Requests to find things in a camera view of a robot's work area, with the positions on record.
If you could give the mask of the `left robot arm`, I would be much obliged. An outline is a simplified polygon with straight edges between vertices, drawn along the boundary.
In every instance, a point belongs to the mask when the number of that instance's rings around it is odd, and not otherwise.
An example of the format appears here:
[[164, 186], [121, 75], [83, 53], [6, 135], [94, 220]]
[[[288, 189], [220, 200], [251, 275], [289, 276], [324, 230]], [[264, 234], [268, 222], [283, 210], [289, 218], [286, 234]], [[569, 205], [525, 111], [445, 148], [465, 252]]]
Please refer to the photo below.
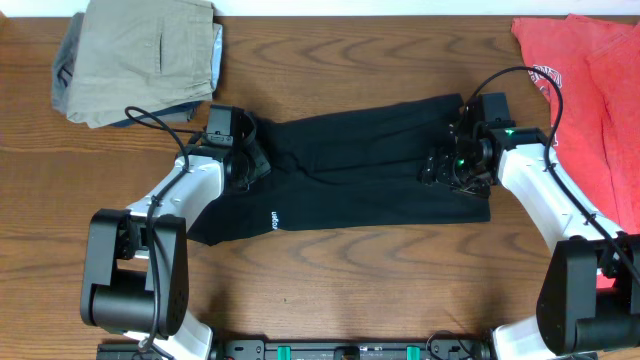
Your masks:
[[188, 309], [187, 233], [210, 203], [270, 172], [257, 130], [251, 113], [211, 107], [205, 129], [177, 143], [171, 171], [153, 190], [124, 210], [93, 215], [81, 318], [128, 339], [99, 345], [97, 358], [215, 358], [213, 329]]

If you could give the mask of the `black polo shirt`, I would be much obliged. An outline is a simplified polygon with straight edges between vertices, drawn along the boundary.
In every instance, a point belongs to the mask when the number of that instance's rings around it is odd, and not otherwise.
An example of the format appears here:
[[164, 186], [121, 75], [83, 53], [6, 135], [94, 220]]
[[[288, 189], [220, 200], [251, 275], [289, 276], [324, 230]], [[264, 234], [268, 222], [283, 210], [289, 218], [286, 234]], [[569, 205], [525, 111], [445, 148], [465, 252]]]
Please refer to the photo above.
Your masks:
[[449, 94], [284, 123], [259, 117], [270, 173], [211, 202], [188, 236], [215, 245], [274, 230], [487, 222], [487, 200], [419, 180], [432, 150], [454, 147], [462, 104]]

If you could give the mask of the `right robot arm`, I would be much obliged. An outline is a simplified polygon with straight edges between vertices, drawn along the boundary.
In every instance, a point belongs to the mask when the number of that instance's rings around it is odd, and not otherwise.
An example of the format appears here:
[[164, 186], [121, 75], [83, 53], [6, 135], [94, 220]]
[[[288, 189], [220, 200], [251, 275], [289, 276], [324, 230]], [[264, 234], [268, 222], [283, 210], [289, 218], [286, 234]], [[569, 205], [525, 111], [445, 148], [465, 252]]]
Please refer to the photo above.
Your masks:
[[428, 150], [418, 179], [480, 198], [509, 190], [552, 258], [534, 316], [490, 335], [491, 359], [586, 359], [639, 345], [639, 238], [586, 198], [537, 128], [480, 130]]

